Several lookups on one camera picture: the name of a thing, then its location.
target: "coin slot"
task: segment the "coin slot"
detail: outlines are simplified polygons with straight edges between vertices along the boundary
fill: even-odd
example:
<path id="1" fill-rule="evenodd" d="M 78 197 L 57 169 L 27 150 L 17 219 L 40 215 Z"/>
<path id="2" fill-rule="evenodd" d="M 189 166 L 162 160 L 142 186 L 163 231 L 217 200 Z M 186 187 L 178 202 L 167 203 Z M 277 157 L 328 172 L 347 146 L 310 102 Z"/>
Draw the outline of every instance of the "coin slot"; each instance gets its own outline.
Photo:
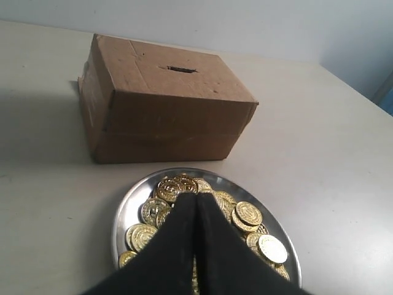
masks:
<path id="1" fill-rule="evenodd" d="M 177 66 L 166 66 L 167 69 L 175 72 L 182 72 L 182 73 L 197 73 L 198 71 L 196 69 L 187 69 L 187 68 L 178 68 Z"/>

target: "wall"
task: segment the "wall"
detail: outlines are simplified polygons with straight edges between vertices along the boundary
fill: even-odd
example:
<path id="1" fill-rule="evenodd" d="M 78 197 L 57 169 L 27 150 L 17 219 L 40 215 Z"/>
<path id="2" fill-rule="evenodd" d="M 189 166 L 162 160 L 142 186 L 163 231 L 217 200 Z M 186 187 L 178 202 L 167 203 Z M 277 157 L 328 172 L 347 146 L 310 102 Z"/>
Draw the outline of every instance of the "wall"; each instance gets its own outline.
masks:
<path id="1" fill-rule="evenodd" d="M 0 0 L 0 19 L 317 61 L 371 97 L 393 69 L 391 0 Z"/>

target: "table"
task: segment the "table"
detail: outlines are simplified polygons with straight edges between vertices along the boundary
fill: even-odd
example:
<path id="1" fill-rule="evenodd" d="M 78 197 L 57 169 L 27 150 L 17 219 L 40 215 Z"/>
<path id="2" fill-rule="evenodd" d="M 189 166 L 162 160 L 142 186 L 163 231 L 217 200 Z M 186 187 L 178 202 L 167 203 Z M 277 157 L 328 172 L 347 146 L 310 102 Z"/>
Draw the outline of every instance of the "table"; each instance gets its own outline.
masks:
<path id="1" fill-rule="evenodd" d="M 0 22 L 2 294 L 77 294 L 109 275 L 120 200 L 178 166 L 221 174 L 263 202 L 308 291 L 391 294 L 391 116 L 319 65 L 219 53 L 260 102 L 227 160 L 96 165 L 76 85 L 91 38 Z"/>

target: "cardboard box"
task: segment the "cardboard box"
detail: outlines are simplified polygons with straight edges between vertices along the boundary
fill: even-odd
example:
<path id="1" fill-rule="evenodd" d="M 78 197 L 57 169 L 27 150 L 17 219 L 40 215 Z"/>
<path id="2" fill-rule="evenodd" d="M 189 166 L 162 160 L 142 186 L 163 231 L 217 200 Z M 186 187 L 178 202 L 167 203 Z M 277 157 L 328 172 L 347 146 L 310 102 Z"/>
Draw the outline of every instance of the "cardboard box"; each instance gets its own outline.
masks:
<path id="1" fill-rule="evenodd" d="M 98 163 L 224 159 L 258 105 L 217 55 L 100 35 L 79 83 Z"/>

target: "metal plate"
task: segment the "metal plate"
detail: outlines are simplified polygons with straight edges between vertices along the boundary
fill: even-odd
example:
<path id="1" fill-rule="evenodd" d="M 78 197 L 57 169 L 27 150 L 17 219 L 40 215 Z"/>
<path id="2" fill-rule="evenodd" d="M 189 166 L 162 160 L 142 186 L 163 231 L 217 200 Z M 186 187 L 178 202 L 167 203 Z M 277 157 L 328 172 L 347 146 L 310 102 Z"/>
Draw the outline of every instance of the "metal plate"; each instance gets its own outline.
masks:
<path id="1" fill-rule="evenodd" d="M 112 255 L 114 264 L 118 267 L 120 254 L 127 250 L 125 243 L 125 232 L 133 224 L 139 223 L 139 207 L 149 198 L 154 187 L 165 177 L 175 177 L 181 173 L 186 173 L 194 178 L 205 179 L 216 191 L 225 191 L 231 194 L 236 201 L 247 201 L 255 205 L 263 215 L 263 224 L 271 235 L 278 238 L 288 251 L 288 260 L 285 267 L 289 273 L 290 280 L 302 286 L 302 276 L 300 265 L 294 246 L 288 235 L 281 227 L 274 216 L 263 206 L 254 196 L 237 184 L 210 171 L 195 168 L 170 168 L 150 174 L 138 181 L 126 194 L 122 200 L 115 216 L 112 230 Z"/>

